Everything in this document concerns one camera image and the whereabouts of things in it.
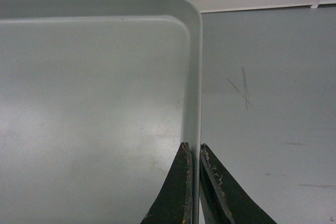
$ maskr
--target plastic tray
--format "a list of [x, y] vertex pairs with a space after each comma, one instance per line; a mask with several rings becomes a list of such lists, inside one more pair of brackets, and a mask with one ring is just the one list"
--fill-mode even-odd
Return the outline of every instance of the plastic tray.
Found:
[[199, 12], [187, 0], [0, 6], [0, 223], [140, 223], [181, 141], [197, 223]]

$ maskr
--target gray floor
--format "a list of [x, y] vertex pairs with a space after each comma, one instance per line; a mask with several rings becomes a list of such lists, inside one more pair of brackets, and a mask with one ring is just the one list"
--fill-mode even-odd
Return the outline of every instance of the gray floor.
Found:
[[278, 224], [333, 223], [336, 7], [203, 22], [202, 142]]

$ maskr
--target scratch mark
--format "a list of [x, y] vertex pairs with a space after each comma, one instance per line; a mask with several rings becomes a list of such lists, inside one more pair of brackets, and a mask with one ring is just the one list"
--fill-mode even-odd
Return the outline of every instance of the scratch mark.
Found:
[[265, 175], [265, 176], [269, 176], [269, 175], [273, 175], [273, 176], [287, 176], [286, 174], [271, 174], [271, 173], [264, 173], [263, 175]]
[[295, 143], [295, 142], [284, 142], [284, 143], [281, 143], [281, 144], [285, 144], [285, 145], [304, 145], [304, 144]]
[[336, 186], [333, 186], [333, 185], [310, 185], [310, 184], [300, 184], [299, 186], [316, 187], [316, 188], [322, 188], [322, 189], [332, 189], [332, 190], [336, 190]]
[[250, 101], [249, 100], [247, 100], [246, 99], [246, 97], [240, 92], [240, 90], [239, 89], [237, 89], [237, 87], [228, 79], [228, 78], [226, 78], [226, 80], [228, 80], [228, 82], [230, 82], [231, 83], [231, 85], [238, 91], [238, 93], [247, 101], [247, 103], [248, 104], [250, 104], [251, 105], [251, 107], [252, 108], [254, 108], [253, 107], [253, 105], [250, 103]]
[[244, 82], [244, 94], [245, 94], [245, 108], [248, 110], [247, 101], [250, 100], [248, 89], [247, 89], [247, 81], [246, 81], [246, 74], [245, 68], [241, 67], [241, 72], [243, 73], [243, 82]]

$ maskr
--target gray tray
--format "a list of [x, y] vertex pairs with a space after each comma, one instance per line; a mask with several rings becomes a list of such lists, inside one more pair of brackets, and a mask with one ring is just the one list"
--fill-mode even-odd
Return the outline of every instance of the gray tray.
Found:
[[0, 223], [140, 223], [180, 142], [197, 223], [199, 12], [187, 0], [0, 6]]

